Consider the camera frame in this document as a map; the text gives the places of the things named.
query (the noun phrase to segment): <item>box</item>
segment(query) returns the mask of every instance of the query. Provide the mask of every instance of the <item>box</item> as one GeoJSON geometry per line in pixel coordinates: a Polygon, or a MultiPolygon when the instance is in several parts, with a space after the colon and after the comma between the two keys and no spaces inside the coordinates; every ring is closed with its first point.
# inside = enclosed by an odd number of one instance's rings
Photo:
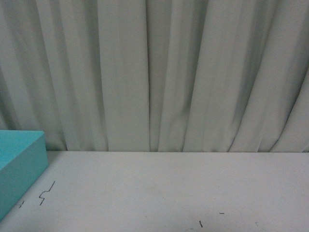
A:
{"type": "Polygon", "coordinates": [[[47,166],[43,131],[0,130],[0,220],[47,166]]]}

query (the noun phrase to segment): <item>white table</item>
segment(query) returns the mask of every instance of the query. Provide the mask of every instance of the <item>white table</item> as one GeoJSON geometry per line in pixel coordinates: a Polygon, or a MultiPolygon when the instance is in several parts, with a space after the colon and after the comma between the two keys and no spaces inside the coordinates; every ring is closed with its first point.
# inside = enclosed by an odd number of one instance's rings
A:
{"type": "Polygon", "coordinates": [[[50,166],[1,221],[1,232],[309,231],[308,154],[48,157],[50,166]]]}

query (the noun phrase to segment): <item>table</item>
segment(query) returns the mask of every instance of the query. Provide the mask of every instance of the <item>table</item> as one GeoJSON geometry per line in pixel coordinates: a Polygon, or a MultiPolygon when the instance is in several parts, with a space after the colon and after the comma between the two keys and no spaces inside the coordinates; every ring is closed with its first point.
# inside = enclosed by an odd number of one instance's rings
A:
{"type": "Polygon", "coordinates": [[[307,232],[308,153],[48,152],[1,232],[307,232]]]}

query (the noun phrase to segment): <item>black scratch mark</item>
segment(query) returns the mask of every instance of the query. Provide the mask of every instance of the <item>black scratch mark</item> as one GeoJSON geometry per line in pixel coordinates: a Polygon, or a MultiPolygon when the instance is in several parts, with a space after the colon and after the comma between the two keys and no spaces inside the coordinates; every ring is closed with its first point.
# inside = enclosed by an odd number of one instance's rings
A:
{"type": "Polygon", "coordinates": [[[255,224],[256,224],[256,226],[257,226],[258,228],[260,228],[261,230],[263,230],[263,231],[265,231],[265,232],[268,232],[268,231],[265,230],[263,227],[261,227],[259,224],[257,224],[257,221],[255,222],[255,224]]]}
{"type": "Polygon", "coordinates": [[[24,202],[25,202],[25,201],[23,201],[21,204],[17,204],[17,205],[19,205],[19,209],[20,209],[20,207],[23,205],[24,202]]]}
{"type": "Polygon", "coordinates": [[[54,186],[54,184],[55,184],[55,181],[53,182],[52,186],[49,188],[49,190],[48,190],[48,191],[43,191],[43,192],[39,195],[39,198],[40,198],[40,199],[42,199],[42,202],[41,202],[41,204],[40,204],[40,205],[42,205],[43,201],[45,200],[45,198],[44,198],[44,197],[41,197],[41,196],[42,196],[42,194],[43,194],[43,193],[45,193],[45,192],[50,192],[50,190],[52,189],[52,187],[54,186]]]}

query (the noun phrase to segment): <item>white curtain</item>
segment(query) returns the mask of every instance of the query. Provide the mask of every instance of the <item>white curtain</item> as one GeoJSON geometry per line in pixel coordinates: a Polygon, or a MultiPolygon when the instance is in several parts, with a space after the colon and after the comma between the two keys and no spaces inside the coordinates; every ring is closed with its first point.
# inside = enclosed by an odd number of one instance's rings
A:
{"type": "Polygon", "coordinates": [[[0,130],[49,150],[309,151],[309,1],[0,0],[0,130]]]}

